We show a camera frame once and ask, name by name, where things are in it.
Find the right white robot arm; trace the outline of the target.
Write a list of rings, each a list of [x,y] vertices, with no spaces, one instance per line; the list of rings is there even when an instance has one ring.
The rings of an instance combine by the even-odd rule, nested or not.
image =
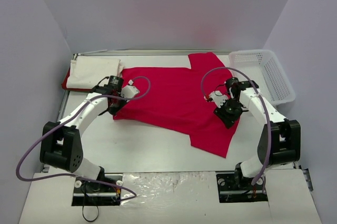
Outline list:
[[[262,95],[252,80],[239,81],[232,77],[225,81],[226,93],[210,93],[214,114],[227,129],[234,126],[244,112],[250,112],[263,127],[256,154],[234,169],[234,184],[241,189],[254,185],[266,170],[299,161],[301,155],[301,126],[289,120]]]

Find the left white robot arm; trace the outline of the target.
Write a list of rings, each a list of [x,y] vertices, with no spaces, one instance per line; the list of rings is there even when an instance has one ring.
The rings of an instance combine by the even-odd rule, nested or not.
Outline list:
[[[93,191],[103,190],[106,185],[104,168],[84,158],[81,137],[97,116],[106,112],[115,115],[127,103],[126,100],[110,97],[122,97],[123,83],[121,77],[110,76],[107,84],[94,86],[81,105],[67,117],[46,123],[40,162],[87,178],[87,185]]]

